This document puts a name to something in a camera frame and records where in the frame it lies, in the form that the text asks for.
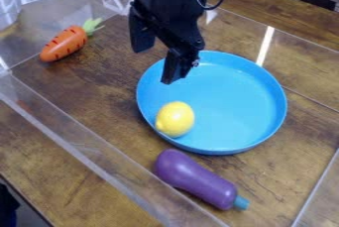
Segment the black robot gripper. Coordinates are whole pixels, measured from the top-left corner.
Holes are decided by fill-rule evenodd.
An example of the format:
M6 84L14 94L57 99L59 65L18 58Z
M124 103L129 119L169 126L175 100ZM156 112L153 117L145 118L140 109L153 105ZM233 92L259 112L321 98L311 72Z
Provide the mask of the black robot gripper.
M168 47L160 81L171 84L199 65L204 40L197 19L207 0L133 0L128 15L132 50L141 53L159 39Z

